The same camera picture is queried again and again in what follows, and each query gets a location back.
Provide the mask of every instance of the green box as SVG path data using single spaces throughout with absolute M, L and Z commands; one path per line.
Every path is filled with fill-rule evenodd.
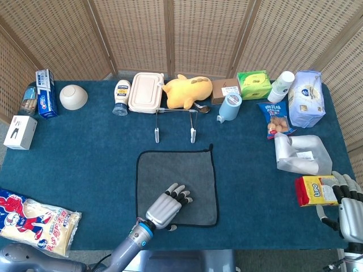
M 237 73 L 237 80 L 243 100 L 267 98 L 272 88 L 266 70 Z

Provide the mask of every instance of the blue tablecloth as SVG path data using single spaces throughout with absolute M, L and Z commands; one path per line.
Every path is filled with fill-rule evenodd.
M 156 144 L 154 114 L 112 114 L 116 82 L 56 82 L 58 97 L 68 84 L 88 92 L 87 104 L 70 111 L 58 102 L 58 117 L 38 118 L 31 149 L 7 151 L 0 186 L 83 212 L 72 249 L 113 249 L 128 234 L 136 221 L 136 161 L 141 152 L 202 150 L 211 143 L 220 211 L 217 225 L 158 231 L 148 249 L 345 247 L 338 233 L 319 221 L 314 207 L 298 206 L 294 180 L 300 175 L 276 168 L 274 142 L 266 139 L 265 119 L 256 105 L 261 100 L 244 101 L 238 117 L 223 124 L 216 121 L 217 105 L 210 113 L 199 114 L 195 144 L 190 143 L 188 113 L 160 114 L 161 141 Z M 295 135 L 318 135 L 333 169 L 353 175 L 326 86 L 323 92 L 327 114 L 313 128 L 298 128 Z M 327 213 L 337 218 L 336 207 Z M 0 239 L 0 246 L 6 243 Z

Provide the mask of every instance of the metal tongs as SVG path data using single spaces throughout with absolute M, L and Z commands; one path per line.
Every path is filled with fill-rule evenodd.
M 195 109 L 166 109 L 166 108 L 159 108 L 156 110 L 156 126 L 155 126 L 155 142 L 160 142 L 159 137 L 159 127 L 158 127 L 158 113 L 164 113 L 164 112 L 189 112 L 191 117 L 191 143 L 195 143 L 195 138 L 197 135 L 196 124 L 197 124 L 197 118 L 198 118 L 198 111 Z M 195 121 L 193 126 L 193 118 L 192 113 L 195 113 Z

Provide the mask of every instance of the brown box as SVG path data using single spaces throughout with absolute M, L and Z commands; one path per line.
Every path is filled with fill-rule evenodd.
M 231 92 L 240 94 L 237 78 L 213 80 L 212 104 L 222 104 L 225 96 Z

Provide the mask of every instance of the stuffed animal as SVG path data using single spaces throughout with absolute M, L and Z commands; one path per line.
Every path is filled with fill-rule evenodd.
M 184 75 L 178 75 L 177 79 L 169 81 L 162 88 L 168 96 L 168 108 L 190 109 L 194 101 L 210 96 L 213 86 L 210 79 L 204 76 L 187 79 Z

